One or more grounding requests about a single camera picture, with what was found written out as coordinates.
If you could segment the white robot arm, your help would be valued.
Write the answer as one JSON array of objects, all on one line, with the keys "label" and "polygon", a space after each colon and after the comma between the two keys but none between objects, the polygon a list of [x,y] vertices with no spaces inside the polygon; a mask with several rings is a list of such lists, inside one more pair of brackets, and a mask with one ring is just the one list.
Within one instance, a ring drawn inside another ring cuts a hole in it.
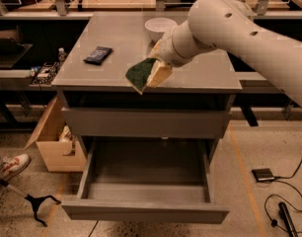
[{"label": "white robot arm", "polygon": [[150,56],[181,67],[201,53],[225,50],[302,108],[302,41],[256,25],[251,13],[235,0],[197,0],[187,19],[165,32]]}]

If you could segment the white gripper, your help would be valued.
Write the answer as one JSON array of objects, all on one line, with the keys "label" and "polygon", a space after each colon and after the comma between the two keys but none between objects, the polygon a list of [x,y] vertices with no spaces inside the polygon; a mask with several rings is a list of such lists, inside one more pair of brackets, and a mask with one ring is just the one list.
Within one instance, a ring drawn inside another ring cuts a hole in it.
[{"label": "white gripper", "polygon": [[174,31],[169,31],[164,33],[162,38],[155,43],[148,54],[150,58],[163,60],[155,62],[151,74],[147,79],[148,87],[158,87],[172,75],[173,67],[181,67],[191,62],[191,58],[182,57],[174,48],[173,32]]}]

